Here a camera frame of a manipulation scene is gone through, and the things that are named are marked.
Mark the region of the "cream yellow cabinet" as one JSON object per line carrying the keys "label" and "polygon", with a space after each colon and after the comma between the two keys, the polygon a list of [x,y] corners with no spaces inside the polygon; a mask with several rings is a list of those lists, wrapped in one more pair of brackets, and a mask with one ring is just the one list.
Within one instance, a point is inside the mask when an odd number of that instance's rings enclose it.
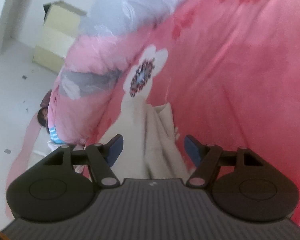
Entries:
{"label": "cream yellow cabinet", "polygon": [[58,73],[86,12],[63,1],[46,3],[43,8],[44,24],[34,48],[33,62]]}

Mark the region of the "person lying in bed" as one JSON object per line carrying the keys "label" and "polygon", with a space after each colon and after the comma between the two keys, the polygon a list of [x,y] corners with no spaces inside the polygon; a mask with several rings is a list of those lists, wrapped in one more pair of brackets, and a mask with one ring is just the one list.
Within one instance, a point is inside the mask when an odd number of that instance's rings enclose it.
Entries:
{"label": "person lying in bed", "polygon": [[47,107],[41,108],[38,111],[37,120],[41,126],[45,127],[47,133],[49,133],[49,126],[48,126],[48,122],[47,122],[47,111],[48,111]]}

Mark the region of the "red floral fleece blanket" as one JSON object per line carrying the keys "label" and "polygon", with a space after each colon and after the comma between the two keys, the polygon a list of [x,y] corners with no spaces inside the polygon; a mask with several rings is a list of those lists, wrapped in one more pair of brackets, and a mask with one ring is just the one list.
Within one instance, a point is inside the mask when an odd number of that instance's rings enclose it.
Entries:
{"label": "red floral fleece blanket", "polygon": [[[161,65],[139,97],[171,105],[188,169],[190,134],[226,150],[252,149],[300,192],[300,0],[187,0],[120,78],[93,141],[122,133],[141,115],[129,90],[145,59]],[[300,226],[300,200],[293,220]]]}

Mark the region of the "blue white striped cloth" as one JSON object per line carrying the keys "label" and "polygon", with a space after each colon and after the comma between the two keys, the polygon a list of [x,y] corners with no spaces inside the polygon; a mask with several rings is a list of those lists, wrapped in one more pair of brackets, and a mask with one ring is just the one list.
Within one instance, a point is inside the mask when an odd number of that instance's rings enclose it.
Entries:
{"label": "blue white striped cloth", "polygon": [[55,144],[63,143],[63,141],[58,137],[55,127],[49,128],[48,131],[49,131],[51,141],[53,141]]}

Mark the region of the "beige garment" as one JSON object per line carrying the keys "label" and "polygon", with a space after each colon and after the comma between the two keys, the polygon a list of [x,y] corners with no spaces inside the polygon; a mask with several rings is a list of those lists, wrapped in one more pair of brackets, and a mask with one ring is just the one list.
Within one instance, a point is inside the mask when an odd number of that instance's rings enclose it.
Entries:
{"label": "beige garment", "polygon": [[107,143],[115,135],[123,136],[123,150],[111,170],[124,179],[182,179],[190,173],[175,145],[175,128],[169,103],[151,106],[141,96],[125,96],[121,112],[102,137],[87,144]]}

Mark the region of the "pink grey floral quilt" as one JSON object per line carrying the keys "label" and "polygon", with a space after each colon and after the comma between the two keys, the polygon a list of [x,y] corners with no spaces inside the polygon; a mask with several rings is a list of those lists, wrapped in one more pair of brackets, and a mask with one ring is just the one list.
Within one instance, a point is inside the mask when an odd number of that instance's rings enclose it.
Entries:
{"label": "pink grey floral quilt", "polygon": [[98,126],[118,78],[150,35],[185,0],[96,0],[81,18],[53,86],[47,122],[62,144],[84,145]]}

